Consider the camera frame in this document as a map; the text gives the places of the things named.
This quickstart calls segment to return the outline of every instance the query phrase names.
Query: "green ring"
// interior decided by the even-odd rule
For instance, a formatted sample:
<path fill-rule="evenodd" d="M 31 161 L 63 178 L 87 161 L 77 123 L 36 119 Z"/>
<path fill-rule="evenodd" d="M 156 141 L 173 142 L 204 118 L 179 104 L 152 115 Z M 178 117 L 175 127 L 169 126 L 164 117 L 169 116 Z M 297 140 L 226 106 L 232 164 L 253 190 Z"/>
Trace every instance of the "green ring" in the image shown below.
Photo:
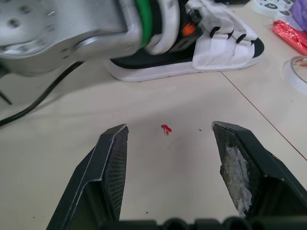
<path fill-rule="evenodd" d="M 141 48 L 147 46 L 152 36 L 153 19 L 149 0 L 135 0 L 142 23 Z"/>

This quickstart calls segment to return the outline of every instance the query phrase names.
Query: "small red piece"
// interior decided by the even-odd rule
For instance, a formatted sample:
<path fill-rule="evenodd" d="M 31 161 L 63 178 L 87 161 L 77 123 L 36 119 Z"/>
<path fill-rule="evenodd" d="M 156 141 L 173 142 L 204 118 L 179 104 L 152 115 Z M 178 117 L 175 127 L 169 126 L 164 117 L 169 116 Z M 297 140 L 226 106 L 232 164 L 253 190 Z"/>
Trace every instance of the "small red piece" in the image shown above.
<path fill-rule="evenodd" d="M 172 129 L 168 127 L 167 125 L 161 125 L 161 128 L 164 130 L 164 135 L 168 136 L 170 132 L 172 132 Z"/>

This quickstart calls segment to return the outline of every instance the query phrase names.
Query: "white residue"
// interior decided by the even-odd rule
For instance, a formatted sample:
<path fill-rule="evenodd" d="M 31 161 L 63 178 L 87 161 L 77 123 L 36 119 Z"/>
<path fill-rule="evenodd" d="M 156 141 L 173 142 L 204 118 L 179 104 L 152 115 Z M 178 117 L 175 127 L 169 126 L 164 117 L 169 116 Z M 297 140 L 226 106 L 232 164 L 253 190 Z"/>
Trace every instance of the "white residue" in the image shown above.
<path fill-rule="evenodd" d="M 248 190 L 247 162 L 237 147 L 226 147 L 224 180 L 239 215 L 245 217 L 251 205 L 252 194 Z"/>

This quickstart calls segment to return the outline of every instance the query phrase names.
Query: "bolt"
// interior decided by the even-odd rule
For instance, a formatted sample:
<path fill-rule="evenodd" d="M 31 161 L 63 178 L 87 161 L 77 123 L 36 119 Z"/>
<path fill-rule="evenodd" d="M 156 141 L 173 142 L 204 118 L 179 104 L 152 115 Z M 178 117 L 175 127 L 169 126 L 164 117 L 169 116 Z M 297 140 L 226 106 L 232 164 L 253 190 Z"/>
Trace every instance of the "bolt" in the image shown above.
<path fill-rule="evenodd" d="M 47 43 L 47 40 L 43 39 L 43 38 L 41 38 L 37 41 L 37 44 L 39 44 L 40 46 L 44 46 L 44 45 L 46 45 L 46 43 Z"/>
<path fill-rule="evenodd" d="M 27 46 L 20 46 L 18 49 L 23 52 L 26 52 L 29 50 Z"/>
<path fill-rule="evenodd" d="M 202 16 L 198 10 L 190 10 L 188 14 L 192 22 L 194 22 L 196 25 L 202 21 Z"/>

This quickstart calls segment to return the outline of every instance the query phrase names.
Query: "white tape roll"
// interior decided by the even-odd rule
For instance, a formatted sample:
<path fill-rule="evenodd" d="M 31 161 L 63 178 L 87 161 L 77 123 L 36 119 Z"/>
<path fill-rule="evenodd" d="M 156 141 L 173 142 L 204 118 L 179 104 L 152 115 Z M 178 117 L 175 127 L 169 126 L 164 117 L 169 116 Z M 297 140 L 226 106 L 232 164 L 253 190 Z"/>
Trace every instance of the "white tape roll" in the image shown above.
<path fill-rule="evenodd" d="M 297 56 L 290 59 L 283 67 L 287 82 L 297 91 L 307 95 L 307 57 Z"/>

